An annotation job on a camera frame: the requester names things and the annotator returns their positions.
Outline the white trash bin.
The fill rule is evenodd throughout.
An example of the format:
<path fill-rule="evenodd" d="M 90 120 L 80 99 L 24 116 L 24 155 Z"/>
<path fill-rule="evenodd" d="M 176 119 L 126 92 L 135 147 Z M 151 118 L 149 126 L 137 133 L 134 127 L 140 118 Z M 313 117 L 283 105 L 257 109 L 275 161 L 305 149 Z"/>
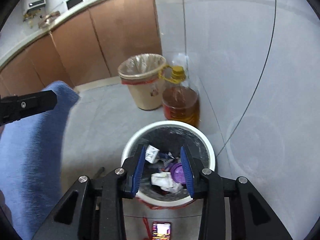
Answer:
<path fill-rule="evenodd" d="M 139 144 L 159 149 L 157 162 L 145 161 L 140 188 L 136 197 L 152 209 L 175 209 L 193 201 L 185 185 L 178 193 L 170 193 L 151 184 L 154 173 L 170 172 L 180 162 L 180 149 L 188 146 L 193 157 L 200 159 L 205 168 L 215 170 L 215 153 L 208 138 L 197 128 L 179 121 L 159 121 L 136 132 L 125 145 L 121 163 L 132 157 Z"/>

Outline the white water heater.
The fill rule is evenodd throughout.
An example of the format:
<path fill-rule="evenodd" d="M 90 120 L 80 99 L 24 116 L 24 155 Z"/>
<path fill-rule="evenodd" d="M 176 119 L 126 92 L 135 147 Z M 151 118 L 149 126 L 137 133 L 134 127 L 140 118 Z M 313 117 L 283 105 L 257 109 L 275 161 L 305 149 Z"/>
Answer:
<path fill-rule="evenodd" d="M 35 10 L 46 6 L 45 0 L 31 1 L 25 3 L 25 10 Z"/>

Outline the blue towel cloth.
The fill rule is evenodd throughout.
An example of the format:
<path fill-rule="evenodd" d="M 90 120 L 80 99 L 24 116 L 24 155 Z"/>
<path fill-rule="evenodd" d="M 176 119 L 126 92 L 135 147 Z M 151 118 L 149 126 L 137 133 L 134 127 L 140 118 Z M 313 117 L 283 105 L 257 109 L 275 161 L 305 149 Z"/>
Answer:
<path fill-rule="evenodd" d="M 32 239 L 60 200 L 63 135 L 78 94 L 62 81 L 46 90 L 53 110 L 7 124 L 1 135 L 1 207 L 21 239 Z"/>

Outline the white blue milk carton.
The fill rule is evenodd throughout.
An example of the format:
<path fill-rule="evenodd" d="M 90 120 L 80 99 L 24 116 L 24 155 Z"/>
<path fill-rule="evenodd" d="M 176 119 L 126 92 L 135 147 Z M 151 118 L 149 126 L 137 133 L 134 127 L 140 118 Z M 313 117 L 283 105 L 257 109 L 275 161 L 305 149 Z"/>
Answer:
<path fill-rule="evenodd" d="M 145 160 L 148 163 L 154 164 L 158 161 L 157 160 L 158 154 L 159 154 L 159 149 L 149 145 L 145 151 Z"/>

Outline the purple plastic lid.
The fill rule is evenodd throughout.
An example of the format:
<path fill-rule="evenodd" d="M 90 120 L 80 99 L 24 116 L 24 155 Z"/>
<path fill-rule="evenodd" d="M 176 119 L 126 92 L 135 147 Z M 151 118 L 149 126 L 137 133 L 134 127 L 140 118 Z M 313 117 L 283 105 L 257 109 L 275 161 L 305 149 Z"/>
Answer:
<path fill-rule="evenodd" d="M 176 163 L 170 168 L 170 174 L 174 182 L 184 185 L 185 176 L 181 163 Z"/>

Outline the crumpled white wrapper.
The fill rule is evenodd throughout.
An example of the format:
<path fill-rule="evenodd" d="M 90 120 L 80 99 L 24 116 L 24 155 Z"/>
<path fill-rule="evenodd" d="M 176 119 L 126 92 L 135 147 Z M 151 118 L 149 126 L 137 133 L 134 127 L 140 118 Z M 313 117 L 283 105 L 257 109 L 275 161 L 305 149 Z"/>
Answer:
<path fill-rule="evenodd" d="M 170 172 L 154 173 L 151 175 L 151 184 L 170 193 L 178 193 L 183 189 L 182 184 L 175 182 Z"/>

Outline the smartphone on floor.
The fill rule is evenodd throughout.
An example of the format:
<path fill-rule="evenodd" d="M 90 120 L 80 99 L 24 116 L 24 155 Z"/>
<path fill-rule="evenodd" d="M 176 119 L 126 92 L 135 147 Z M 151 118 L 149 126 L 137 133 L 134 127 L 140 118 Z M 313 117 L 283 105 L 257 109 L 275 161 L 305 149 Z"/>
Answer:
<path fill-rule="evenodd" d="M 171 223 L 153 222 L 152 240 L 171 240 Z"/>

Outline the cooking oil bottle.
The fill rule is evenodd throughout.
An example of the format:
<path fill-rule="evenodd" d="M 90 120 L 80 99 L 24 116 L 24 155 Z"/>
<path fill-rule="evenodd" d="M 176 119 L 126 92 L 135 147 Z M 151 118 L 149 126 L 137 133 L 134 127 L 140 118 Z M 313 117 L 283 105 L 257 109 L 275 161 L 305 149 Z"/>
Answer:
<path fill-rule="evenodd" d="M 162 93 L 165 118 L 197 127 L 200 121 L 199 92 L 191 85 L 184 68 L 166 65 L 159 70 L 158 77 L 165 81 Z"/>

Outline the brown rice cooker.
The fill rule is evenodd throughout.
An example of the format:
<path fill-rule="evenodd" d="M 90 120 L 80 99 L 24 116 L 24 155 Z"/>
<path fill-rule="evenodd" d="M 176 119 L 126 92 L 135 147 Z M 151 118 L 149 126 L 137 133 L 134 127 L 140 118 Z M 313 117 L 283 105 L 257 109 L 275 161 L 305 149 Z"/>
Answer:
<path fill-rule="evenodd" d="M 51 25 L 52 22 L 54 22 L 59 16 L 60 16 L 60 12 L 59 11 L 54 11 L 51 12 L 50 14 L 44 16 L 38 23 L 38 26 L 40 29 L 44 29 L 46 27 L 48 27 L 49 25 Z"/>

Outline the white microwave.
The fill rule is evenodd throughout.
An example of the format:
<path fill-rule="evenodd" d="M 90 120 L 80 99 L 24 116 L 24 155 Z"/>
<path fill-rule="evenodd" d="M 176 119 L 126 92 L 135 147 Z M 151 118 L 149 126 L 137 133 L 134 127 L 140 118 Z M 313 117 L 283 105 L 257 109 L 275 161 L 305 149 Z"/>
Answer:
<path fill-rule="evenodd" d="M 70 10 L 71 8 L 75 7 L 76 5 L 82 2 L 83 0 L 66 0 L 67 9 Z"/>

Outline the brown kitchen cabinets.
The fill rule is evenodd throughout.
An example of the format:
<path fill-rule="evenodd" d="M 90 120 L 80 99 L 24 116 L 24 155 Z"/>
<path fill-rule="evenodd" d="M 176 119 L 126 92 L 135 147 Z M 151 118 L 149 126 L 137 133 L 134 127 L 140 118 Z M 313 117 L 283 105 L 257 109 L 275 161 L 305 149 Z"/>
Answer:
<path fill-rule="evenodd" d="M 1 96 L 115 77 L 129 57 L 161 52 L 155 0 L 102 0 L 19 45 L 1 63 Z"/>

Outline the beige trash bin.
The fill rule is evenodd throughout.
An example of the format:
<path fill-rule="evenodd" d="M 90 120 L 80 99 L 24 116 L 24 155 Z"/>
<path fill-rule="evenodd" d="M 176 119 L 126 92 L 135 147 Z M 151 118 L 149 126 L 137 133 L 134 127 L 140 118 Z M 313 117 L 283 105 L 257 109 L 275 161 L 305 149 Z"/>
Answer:
<path fill-rule="evenodd" d="M 118 67 L 121 83 L 127 86 L 138 108 L 150 111 L 162 105 L 165 81 L 158 77 L 158 72 L 166 65 L 162 55 L 139 54 Z"/>

